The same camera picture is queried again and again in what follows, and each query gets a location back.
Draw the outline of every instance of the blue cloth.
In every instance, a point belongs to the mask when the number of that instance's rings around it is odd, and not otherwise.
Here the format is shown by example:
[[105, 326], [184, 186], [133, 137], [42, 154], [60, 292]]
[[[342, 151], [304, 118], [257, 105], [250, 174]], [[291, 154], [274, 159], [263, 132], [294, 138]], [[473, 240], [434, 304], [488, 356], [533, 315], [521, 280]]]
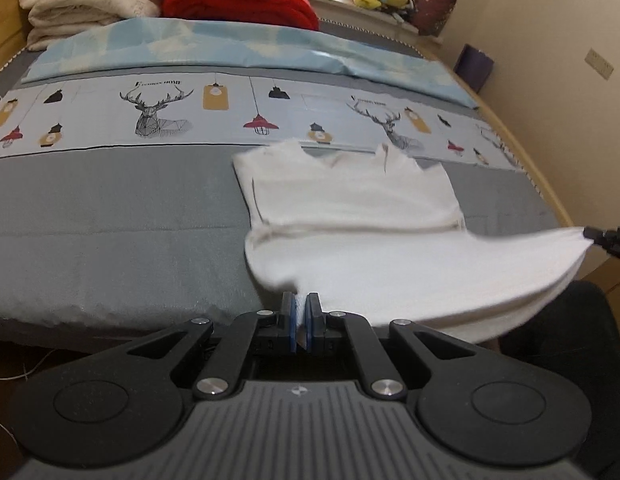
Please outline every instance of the blue cloth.
[[33, 63], [23, 82], [97, 70], [175, 65], [288, 68], [345, 74], [469, 108], [477, 106], [437, 61], [312, 30], [173, 18], [134, 18], [61, 40]]

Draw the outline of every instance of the white cable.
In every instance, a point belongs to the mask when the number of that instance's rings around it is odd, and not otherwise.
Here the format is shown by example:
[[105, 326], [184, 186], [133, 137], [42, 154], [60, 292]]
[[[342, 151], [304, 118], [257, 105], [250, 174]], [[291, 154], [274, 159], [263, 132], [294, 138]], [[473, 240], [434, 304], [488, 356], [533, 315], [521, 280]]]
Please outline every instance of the white cable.
[[27, 378], [29, 375], [33, 374], [37, 368], [39, 368], [41, 366], [41, 364], [43, 363], [43, 361], [45, 361], [48, 356], [50, 354], [52, 354], [52, 352], [54, 352], [56, 349], [52, 349], [50, 352], [48, 352], [47, 354], [45, 354], [41, 361], [39, 361], [37, 364], [34, 365], [34, 368], [32, 368], [31, 370], [21, 374], [21, 375], [15, 375], [14, 377], [0, 377], [0, 381], [15, 381], [17, 379], [23, 379], [23, 378]]
[[18, 446], [19, 444], [17, 444], [17, 439], [14, 437], [14, 435], [10, 432], [10, 430], [8, 430], [8, 428], [6, 428], [2, 423], [0, 423], [0, 427], [2, 430], [5, 431], [5, 433], [7, 433], [8, 435], [10, 435], [10, 438], [12, 439], [12, 441]]

